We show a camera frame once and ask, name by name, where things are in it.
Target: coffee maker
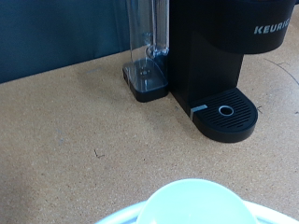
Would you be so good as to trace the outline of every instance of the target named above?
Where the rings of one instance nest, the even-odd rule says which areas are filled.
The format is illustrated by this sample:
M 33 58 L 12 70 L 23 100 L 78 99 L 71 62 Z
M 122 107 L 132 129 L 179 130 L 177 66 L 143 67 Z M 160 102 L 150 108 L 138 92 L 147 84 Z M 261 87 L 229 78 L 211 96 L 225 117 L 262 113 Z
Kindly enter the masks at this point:
M 167 88 L 202 134 L 225 143 L 252 134 L 257 109 L 237 88 L 243 57 L 282 44 L 295 4 L 298 1 L 169 2 Z

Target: cork surface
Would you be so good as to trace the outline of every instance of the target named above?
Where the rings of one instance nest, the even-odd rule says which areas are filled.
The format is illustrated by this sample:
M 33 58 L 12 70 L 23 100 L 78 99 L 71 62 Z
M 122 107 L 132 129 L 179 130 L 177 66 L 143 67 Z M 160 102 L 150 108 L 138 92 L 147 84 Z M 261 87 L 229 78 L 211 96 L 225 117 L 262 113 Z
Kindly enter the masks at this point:
M 127 52 L 0 85 L 0 223 L 94 223 L 181 178 L 299 219 L 299 8 L 284 44 L 246 56 L 253 135 L 207 139 L 171 94 L 138 103 Z

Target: keurig logo text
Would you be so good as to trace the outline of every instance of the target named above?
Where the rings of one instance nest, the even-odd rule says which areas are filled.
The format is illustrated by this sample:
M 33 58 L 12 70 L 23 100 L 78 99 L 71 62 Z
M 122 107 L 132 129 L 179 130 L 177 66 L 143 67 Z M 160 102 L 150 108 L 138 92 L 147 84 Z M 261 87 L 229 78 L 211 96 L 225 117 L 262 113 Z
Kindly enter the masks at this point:
M 283 28 L 289 25 L 290 19 L 280 22 L 278 24 L 265 25 L 265 26 L 256 26 L 254 30 L 255 35 L 266 35 L 269 33 L 274 33 L 275 31 L 282 30 Z

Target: drip tray grate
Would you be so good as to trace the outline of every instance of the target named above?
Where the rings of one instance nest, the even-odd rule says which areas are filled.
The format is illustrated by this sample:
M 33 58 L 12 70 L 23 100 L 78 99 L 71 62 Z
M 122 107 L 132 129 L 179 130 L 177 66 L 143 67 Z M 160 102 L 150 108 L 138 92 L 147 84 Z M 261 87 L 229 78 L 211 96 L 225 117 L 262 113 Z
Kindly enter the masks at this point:
M 195 102 L 190 116 L 205 136 L 233 143 L 252 134 L 258 113 L 255 105 L 234 88 Z

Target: keurig coffee maker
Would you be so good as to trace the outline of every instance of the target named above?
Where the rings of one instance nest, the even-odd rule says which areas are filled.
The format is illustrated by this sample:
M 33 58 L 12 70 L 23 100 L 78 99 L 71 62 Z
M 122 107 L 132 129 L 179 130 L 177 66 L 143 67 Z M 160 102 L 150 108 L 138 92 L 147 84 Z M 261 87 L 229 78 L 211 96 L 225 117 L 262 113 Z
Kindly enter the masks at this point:
M 124 79 L 148 102 L 173 93 L 205 136 L 249 137 L 258 113 L 237 88 L 244 54 L 278 48 L 299 0 L 127 0 Z

